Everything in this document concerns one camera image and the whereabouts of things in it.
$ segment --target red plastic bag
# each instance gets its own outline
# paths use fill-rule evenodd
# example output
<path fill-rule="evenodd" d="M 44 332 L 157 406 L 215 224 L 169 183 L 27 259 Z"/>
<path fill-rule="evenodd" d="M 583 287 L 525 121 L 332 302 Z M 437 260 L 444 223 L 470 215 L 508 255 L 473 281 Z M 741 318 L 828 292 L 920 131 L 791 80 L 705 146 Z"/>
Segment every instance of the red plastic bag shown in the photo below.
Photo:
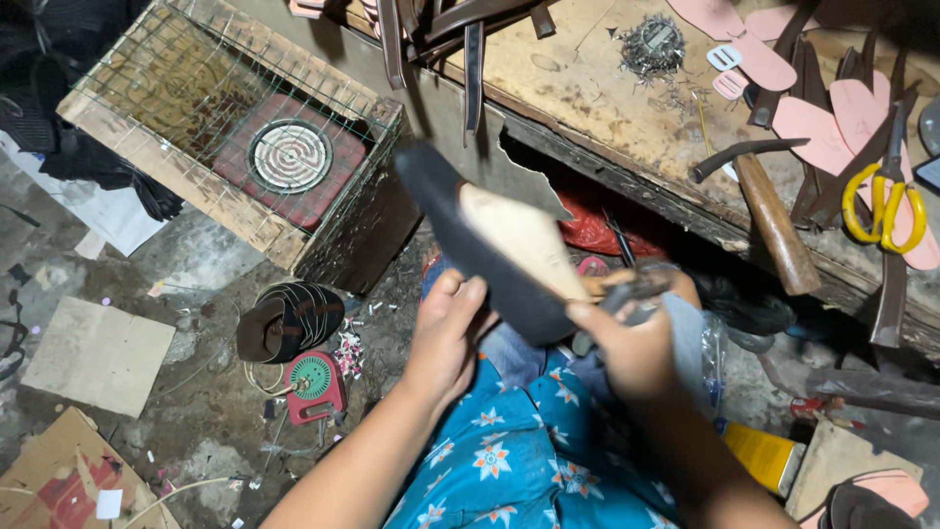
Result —
<path fill-rule="evenodd" d="M 588 200 L 581 200 L 580 196 L 565 191 L 559 191 L 557 194 L 561 203 L 574 216 L 574 220 L 558 222 L 561 235 L 567 244 L 596 253 L 620 255 L 617 237 L 613 230 L 607 227 L 607 219 L 604 218 L 599 205 L 588 203 Z M 664 249 L 631 232 L 629 226 L 619 217 L 618 224 L 630 241 L 630 247 L 636 257 L 668 258 Z"/>

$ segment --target wooden workbench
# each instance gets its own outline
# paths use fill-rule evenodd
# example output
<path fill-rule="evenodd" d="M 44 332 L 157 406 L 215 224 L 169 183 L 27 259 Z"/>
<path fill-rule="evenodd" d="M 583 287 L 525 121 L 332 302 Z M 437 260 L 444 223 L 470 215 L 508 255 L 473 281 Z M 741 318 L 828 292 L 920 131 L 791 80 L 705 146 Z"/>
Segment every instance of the wooden workbench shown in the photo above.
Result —
<path fill-rule="evenodd" d="M 741 0 L 736 8 L 744 17 L 752 10 L 780 3 Z M 537 40 L 531 21 L 525 19 L 486 39 L 484 89 L 488 101 L 510 111 L 508 133 L 725 250 L 772 269 L 765 251 L 751 251 L 756 239 L 751 235 L 750 215 L 738 185 L 720 172 L 703 184 L 694 184 L 686 176 L 691 166 L 707 156 L 691 90 L 711 88 L 717 72 L 710 69 L 705 54 L 717 43 L 678 17 L 666 0 L 560 0 L 549 9 L 557 24 L 554 36 Z M 621 43 L 611 40 L 608 28 L 619 32 L 635 27 L 644 16 L 659 12 L 676 19 L 687 41 L 685 71 L 674 76 L 673 84 L 659 81 L 637 86 L 632 73 L 619 70 Z M 338 16 L 345 16 L 345 24 L 371 35 L 361 13 L 361 6 L 353 0 Z M 818 29 L 808 32 L 807 38 L 820 55 L 828 85 L 838 59 L 849 45 L 861 50 L 864 34 Z M 876 67 L 890 75 L 895 54 L 886 40 L 880 40 Z M 462 83 L 462 64 L 460 50 L 434 68 Z M 907 145 L 917 164 L 927 158 L 917 138 L 917 116 L 940 93 L 935 80 L 940 77 L 940 62 L 911 54 L 908 77 L 908 83 L 916 77 L 924 80 L 908 125 Z M 672 107 L 674 99 L 684 101 L 684 108 Z M 743 102 L 735 105 L 715 93 L 707 95 L 705 127 L 713 148 L 775 137 L 747 125 L 748 115 Z M 760 159 L 789 209 L 803 180 L 801 164 L 789 152 L 762 154 Z M 938 230 L 940 200 L 932 193 L 925 195 L 931 225 Z M 877 305 L 876 299 L 870 298 L 881 279 L 879 250 L 859 246 L 841 231 L 820 235 L 803 232 L 803 236 L 823 281 L 823 288 L 814 296 L 870 321 L 873 314 L 863 313 L 863 306 L 868 310 Z M 938 282 L 937 270 L 909 269 L 904 325 L 907 344 L 936 359 L 940 359 L 940 292 L 934 286 Z"/>

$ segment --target concrete floor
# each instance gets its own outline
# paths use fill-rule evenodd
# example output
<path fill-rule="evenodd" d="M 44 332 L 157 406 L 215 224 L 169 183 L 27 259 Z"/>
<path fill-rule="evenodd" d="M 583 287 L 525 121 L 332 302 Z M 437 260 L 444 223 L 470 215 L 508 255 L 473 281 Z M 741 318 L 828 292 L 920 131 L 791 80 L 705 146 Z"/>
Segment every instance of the concrete floor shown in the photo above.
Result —
<path fill-rule="evenodd" d="M 0 232 L 0 270 L 19 263 L 36 276 L 44 269 L 45 281 L 33 279 L 25 286 L 9 274 L 0 276 L 4 298 L 10 289 L 19 289 L 23 322 L 28 327 L 44 329 L 59 299 L 75 296 L 92 302 L 110 297 L 112 304 L 123 311 L 177 328 L 151 399 L 169 393 L 148 402 L 136 421 L 20 385 L 19 375 L 42 339 L 42 333 L 29 335 L 24 343 L 25 365 L 18 375 L 0 382 L 0 473 L 19 455 L 21 445 L 30 436 L 38 435 L 55 420 L 57 405 L 75 405 L 95 420 L 102 436 L 155 489 L 164 487 L 166 479 L 184 484 L 220 475 L 263 474 L 258 490 L 208 486 L 169 502 L 184 527 L 225 527 L 236 518 L 244 520 L 247 529 L 255 527 L 259 517 L 292 484 L 291 477 L 305 474 L 322 452 L 273 457 L 264 472 L 267 455 L 259 448 L 273 439 L 283 405 L 278 406 L 276 420 L 263 419 L 266 397 L 245 380 L 234 341 L 230 340 L 239 313 L 251 307 L 258 290 L 288 279 L 283 270 L 189 207 L 130 258 L 111 247 L 105 247 L 96 261 L 80 257 L 73 249 L 87 228 L 5 156 L 0 159 L 0 204 L 14 206 L 42 224 L 33 228 L 0 209 L 0 225 L 4 226 Z M 365 348 L 364 373 L 348 384 L 349 417 L 343 426 L 325 429 L 325 449 L 334 443 L 335 435 L 348 434 L 370 404 L 381 398 L 401 374 L 420 292 L 420 254 L 430 237 L 419 230 L 387 279 L 364 301 L 367 305 L 382 301 L 382 308 L 373 316 L 365 308 L 354 313 L 363 322 L 358 331 Z M 153 283 L 160 280 L 187 288 L 165 287 L 160 297 L 147 296 Z M 398 308 L 393 311 L 389 305 Z M 0 307 L 0 318 L 11 316 L 6 305 Z M 174 389 L 203 365 L 205 368 L 191 380 Z M 256 374 L 262 382 L 274 381 L 278 368 L 261 365 Z M 771 385 L 751 353 L 736 346 L 729 348 L 726 379 L 724 416 L 779 435 L 790 432 L 791 398 Z M 867 416 L 873 424 L 884 418 L 875 415 Z M 917 421 L 912 427 L 920 427 L 924 435 L 940 431 L 935 422 L 926 422 L 925 429 L 925 422 Z M 879 435 L 890 438 L 892 428 L 897 427 L 892 424 L 879 428 Z M 894 431 L 910 433 L 908 430 Z M 287 424 L 278 444 L 301 450 L 315 445 L 318 436 L 316 423 L 299 427 Z M 880 442 L 905 456 L 905 452 L 911 452 L 905 448 L 911 439 L 899 435 Z M 935 436 L 929 442 L 935 444 Z M 148 451 L 153 454 L 152 463 Z M 921 447 L 917 458 L 908 457 L 924 465 L 931 475 L 937 467 L 922 459 L 935 456 L 935 451 Z M 932 515 L 923 525 L 940 527 L 940 517 Z"/>

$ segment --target yellow scissors handle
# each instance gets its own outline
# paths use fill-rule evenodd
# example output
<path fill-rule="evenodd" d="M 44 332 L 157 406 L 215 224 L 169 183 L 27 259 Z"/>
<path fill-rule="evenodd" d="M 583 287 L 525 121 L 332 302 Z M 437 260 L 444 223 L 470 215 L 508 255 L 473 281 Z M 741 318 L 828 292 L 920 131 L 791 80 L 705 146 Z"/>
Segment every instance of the yellow scissors handle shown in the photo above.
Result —
<path fill-rule="evenodd" d="M 907 191 L 907 199 L 911 202 L 911 209 L 914 210 L 914 228 L 911 230 L 911 235 L 907 237 L 907 241 L 897 246 L 894 239 L 891 238 L 891 231 L 894 229 L 894 218 L 898 215 L 898 209 L 901 206 L 901 199 L 904 198 L 905 190 Z M 888 195 L 887 206 L 885 206 L 885 225 L 882 228 L 881 236 L 882 248 L 898 253 L 907 253 L 920 244 L 926 231 L 927 211 L 924 209 L 924 201 L 920 197 L 920 192 L 912 184 L 898 182 L 892 185 L 891 194 Z"/>
<path fill-rule="evenodd" d="M 882 218 L 884 218 L 885 214 L 885 177 L 875 177 L 871 181 L 873 216 L 871 233 L 862 229 L 861 224 L 858 223 L 858 217 L 855 216 L 855 192 L 858 191 L 858 187 L 862 182 L 874 174 L 880 167 L 881 166 L 878 164 L 870 164 L 868 167 L 864 168 L 862 172 L 852 177 L 852 180 L 845 186 L 845 191 L 842 192 L 842 218 L 845 220 L 845 227 L 859 242 L 877 243 L 882 240 L 880 230 Z"/>

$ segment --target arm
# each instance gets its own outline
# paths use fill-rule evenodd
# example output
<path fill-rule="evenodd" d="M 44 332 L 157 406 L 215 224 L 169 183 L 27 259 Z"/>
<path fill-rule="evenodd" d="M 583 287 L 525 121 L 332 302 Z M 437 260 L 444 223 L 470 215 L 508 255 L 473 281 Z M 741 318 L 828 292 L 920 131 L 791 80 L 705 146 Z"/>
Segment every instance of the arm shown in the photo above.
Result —
<path fill-rule="evenodd" d="M 679 277 L 674 292 L 700 306 L 688 277 Z M 666 311 L 632 328 L 619 323 L 626 314 L 611 316 L 593 305 L 572 304 L 569 317 L 606 352 L 611 388 L 649 438 L 686 525 L 797 527 L 694 410 L 673 365 Z"/>
<path fill-rule="evenodd" d="M 447 405 L 476 367 L 468 328 L 486 283 L 446 271 L 418 310 L 404 375 L 366 419 L 304 476 L 261 529 L 375 529 Z"/>

